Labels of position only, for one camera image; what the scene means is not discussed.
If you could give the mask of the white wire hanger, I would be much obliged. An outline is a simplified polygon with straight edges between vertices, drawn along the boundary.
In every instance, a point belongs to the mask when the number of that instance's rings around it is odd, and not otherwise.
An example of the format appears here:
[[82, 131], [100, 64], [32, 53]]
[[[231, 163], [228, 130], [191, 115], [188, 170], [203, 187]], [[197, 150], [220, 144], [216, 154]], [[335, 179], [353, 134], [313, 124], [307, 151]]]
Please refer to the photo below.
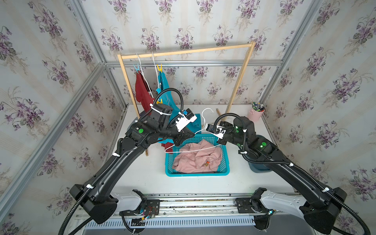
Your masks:
[[[206, 108], [206, 109], [204, 109], [204, 110], [202, 111], [202, 113], [201, 113], [200, 116], [203, 118], [203, 120], [204, 120], [204, 124], [203, 124], [203, 128], [202, 128], [200, 131], [203, 131], [204, 129], [206, 129], [206, 128], [208, 127], [208, 124], [206, 123], [206, 119], [205, 119], [205, 117], [204, 117], [204, 115], [203, 115], [203, 113], [204, 113], [206, 110], [211, 110], [211, 112], [214, 113], [214, 111], [213, 111], [211, 108]], [[204, 149], [210, 149], [210, 148], [214, 148], [214, 147], [218, 147], [218, 146], [221, 146], [221, 145], [214, 145], [214, 146], [212, 146], [212, 147], [204, 148]], [[167, 153], [167, 154], [171, 154], [171, 153], [183, 153], [183, 152], [196, 152], [196, 151], [198, 151], [198, 150], [189, 150], [189, 151], [175, 151], [175, 152], [172, 151], [172, 152], [168, 152], [168, 150], [171, 149], [171, 148], [173, 148], [173, 147], [175, 147], [175, 145], [172, 145], [172, 146], [166, 148], [164, 152]]]

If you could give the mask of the pink t-shirt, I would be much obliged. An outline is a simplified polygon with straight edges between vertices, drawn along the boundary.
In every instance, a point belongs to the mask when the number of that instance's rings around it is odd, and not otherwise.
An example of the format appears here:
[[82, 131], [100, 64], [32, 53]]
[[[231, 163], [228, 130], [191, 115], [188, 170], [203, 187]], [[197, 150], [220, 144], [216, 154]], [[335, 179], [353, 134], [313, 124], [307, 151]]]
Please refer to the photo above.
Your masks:
[[223, 153], [220, 146], [204, 149], [214, 146], [206, 140], [199, 143], [189, 143], [181, 147], [178, 151], [198, 150], [196, 152], [177, 153], [172, 169], [180, 173], [213, 173], [216, 172], [221, 164]]

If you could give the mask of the teal t-shirt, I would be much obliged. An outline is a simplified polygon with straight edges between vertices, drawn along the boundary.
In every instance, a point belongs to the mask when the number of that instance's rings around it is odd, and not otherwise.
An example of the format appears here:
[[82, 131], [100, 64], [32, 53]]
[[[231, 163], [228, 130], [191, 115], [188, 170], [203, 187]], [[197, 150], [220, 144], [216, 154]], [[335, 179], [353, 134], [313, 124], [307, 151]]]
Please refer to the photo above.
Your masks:
[[[161, 91], [169, 88], [167, 78], [163, 72], [159, 72], [159, 82], [160, 82], [160, 89], [157, 89], [157, 93], [160, 93]], [[169, 92], [162, 94], [159, 99], [163, 101], [163, 104], [170, 106], [173, 109], [172, 114], [169, 118], [169, 121], [172, 121], [173, 118], [176, 117], [178, 113], [180, 112], [180, 106], [177, 106], [175, 104], [175, 101], [172, 97], [172, 92], [169, 91]], [[201, 116], [200, 114], [196, 114], [196, 116], [197, 116], [197, 120], [187, 125], [187, 128], [194, 133], [197, 131], [200, 131], [201, 129]]]

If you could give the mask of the yellow clothespin teal shirt top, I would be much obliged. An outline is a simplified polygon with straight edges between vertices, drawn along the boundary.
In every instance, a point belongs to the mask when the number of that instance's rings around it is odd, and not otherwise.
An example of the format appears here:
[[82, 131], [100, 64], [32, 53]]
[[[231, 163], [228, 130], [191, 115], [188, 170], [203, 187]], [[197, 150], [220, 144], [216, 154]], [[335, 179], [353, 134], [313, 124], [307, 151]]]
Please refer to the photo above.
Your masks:
[[157, 67], [157, 71], [159, 71], [159, 72], [163, 72], [162, 64], [160, 64], [160, 65], [156, 65], [156, 67]]

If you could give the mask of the white hanger of teal shirt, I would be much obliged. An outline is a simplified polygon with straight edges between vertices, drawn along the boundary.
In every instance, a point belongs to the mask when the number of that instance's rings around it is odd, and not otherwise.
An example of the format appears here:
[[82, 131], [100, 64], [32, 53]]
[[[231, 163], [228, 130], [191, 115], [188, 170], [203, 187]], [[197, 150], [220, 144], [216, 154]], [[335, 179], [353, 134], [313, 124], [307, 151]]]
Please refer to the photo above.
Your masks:
[[155, 68], [155, 72], [156, 72], [156, 76], [157, 76], [157, 88], [160, 89], [159, 70], [158, 70], [158, 66], [155, 62], [154, 52], [152, 52], [152, 60], [153, 60], [153, 64], [154, 64], [154, 68]]

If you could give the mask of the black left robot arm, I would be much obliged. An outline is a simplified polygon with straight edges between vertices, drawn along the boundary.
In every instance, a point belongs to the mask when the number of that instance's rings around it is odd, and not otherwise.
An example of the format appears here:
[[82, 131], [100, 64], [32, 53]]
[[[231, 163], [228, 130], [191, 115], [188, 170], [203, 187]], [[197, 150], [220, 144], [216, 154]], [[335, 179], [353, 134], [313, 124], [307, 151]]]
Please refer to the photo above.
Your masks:
[[180, 91], [175, 88], [162, 90], [151, 104], [151, 109], [131, 124], [125, 137], [117, 141], [115, 152], [104, 166], [84, 184], [76, 184], [70, 189], [76, 203], [64, 219], [58, 232], [60, 235], [64, 234], [78, 207], [82, 207], [89, 218], [71, 232], [73, 235], [92, 220], [97, 224], [107, 221], [118, 205], [118, 199], [111, 195], [113, 188], [131, 164], [152, 144], [171, 139], [176, 146], [180, 146], [185, 140], [195, 136], [187, 127], [196, 117], [192, 111], [185, 111], [181, 103], [180, 111], [171, 119], [173, 109], [157, 103], [167, 92], [175, 92], [183, 99]]

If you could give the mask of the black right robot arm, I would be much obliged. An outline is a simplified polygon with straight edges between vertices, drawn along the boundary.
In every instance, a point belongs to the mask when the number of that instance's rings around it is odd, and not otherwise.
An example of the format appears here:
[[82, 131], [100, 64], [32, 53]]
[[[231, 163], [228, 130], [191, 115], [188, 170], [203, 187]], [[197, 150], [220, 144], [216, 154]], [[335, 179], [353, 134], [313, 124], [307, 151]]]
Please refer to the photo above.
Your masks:
[[247, 162], [264, 165], [277, 173], [298, 191], [303, 200], [298, 203], [286, 195], [272, 197], [268, 190], [259, 188], [256, 191], [256, 201], [262, 207], [299, 217], [311, 228], [325, 235], [329, 235], [331, 231], [346, 234], [335, 226], [341, 210], [346, 210], [359, 223], [364, 234], [371, 233], [360, 216], [344, 203], [347, 194], [341, 188], [327, 186], [293, 163], [275, 144], [256, 134], [254, 123], [247, 117], [226, 113], [220, 115], [213, 124], [208, 124], [206, 130], [218, 137], [219, 144], [231, 143], [237, 146], [239, 155]]

